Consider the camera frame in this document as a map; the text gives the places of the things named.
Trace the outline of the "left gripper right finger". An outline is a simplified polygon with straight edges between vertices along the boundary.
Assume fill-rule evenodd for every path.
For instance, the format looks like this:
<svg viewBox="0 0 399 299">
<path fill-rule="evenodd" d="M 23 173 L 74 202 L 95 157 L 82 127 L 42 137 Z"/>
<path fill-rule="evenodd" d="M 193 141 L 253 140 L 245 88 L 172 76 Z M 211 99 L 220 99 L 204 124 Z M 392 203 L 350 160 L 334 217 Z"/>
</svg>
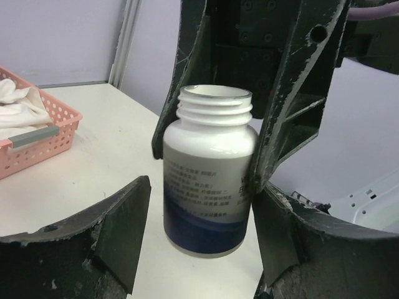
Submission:
<svg viewBox="0 0 399 299">
<path fill-rule="evenodd" d="M 256 298 L 397 298 L 398 235 L 332 217 L 273 185 L 252 211 L 263 273 Z"/>
</svg>

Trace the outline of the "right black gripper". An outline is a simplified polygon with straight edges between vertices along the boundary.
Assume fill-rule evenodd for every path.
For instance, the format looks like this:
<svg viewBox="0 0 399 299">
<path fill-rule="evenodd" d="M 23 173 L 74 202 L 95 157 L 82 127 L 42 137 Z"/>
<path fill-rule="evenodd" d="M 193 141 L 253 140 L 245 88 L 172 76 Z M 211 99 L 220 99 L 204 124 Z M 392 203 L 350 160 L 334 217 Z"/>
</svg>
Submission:
<svg viewBox="0 0 399 299">
<path fill-rule="evenodd" d="M 260 193 L 276 168 L 318 134 L 347 22 L 347 1 L 183 0 L 175 63 L 151 141 L 177 120 L 180 88 L 215 84 L 252 93 L 262 119 L 249 172 Z"/>
</svg>

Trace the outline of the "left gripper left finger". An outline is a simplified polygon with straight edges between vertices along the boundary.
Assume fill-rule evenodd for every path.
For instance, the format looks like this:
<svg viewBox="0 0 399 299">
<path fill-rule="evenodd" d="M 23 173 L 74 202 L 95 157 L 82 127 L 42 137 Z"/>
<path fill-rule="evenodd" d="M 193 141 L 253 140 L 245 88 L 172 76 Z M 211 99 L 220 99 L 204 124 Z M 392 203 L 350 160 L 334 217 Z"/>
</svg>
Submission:
<svg viewBox="0 0 399 299">
<path fill-rule="evenodd" d="M 1 238 L 2 298 L 126 298 L 133 291 L 151 185 L 140 176 L 34 233 Z"/>
</svg>

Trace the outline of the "white vitamin bottle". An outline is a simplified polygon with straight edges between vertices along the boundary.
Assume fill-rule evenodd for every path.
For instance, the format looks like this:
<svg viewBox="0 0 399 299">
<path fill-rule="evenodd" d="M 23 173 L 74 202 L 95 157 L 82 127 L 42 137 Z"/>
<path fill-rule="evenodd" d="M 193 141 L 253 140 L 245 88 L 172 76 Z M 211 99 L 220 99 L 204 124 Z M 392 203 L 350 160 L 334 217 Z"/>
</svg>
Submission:
<svg viewBox="0 0 399 299">
<path fill-rule="evenodd" d="M 222 85 L 181 88 L 163 135 L 163 227 L 181 251 L 235 251 L 248 226 L 248 169 L 257 141 L 252 94 Z"/>
</svg>

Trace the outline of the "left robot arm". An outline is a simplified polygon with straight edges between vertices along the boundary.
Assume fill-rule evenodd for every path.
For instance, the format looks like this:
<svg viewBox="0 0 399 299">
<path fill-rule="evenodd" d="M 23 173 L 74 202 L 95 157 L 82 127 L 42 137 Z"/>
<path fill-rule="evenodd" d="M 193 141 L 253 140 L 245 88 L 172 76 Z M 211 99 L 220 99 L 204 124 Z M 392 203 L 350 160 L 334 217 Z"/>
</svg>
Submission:
<svg viewBox="0 0 399 299">
<path fill-rule="evenodd" d="M 126 298 L 150 200 L 140 176 L 37 232 L 1 238 L 2 298 Z M 256 298 L 397 298 L 398 173 L 332 204 L 268 185 L 253 203 Z"/>
</svg>

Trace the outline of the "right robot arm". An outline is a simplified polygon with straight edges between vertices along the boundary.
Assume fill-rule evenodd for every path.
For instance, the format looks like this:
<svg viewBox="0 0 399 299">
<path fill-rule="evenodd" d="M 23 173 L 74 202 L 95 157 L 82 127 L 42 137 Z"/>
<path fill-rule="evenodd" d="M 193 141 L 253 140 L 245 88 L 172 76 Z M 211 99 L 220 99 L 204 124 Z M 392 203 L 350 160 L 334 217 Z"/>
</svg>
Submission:
<svg viewBox="0 0 399 299">
<path fill-rule="evenodd" d="M 153 139 L 160 159 L 166 127 L 185 85 L 215 83 L 252 93 L 262 120 L 251 163 L 256 191 L 318 134 L 335 68 L 349 57 L 398 73 L 398 15 L 362 17 L 382 1 L 182 1 L 175 66 Z"/>
</svg>

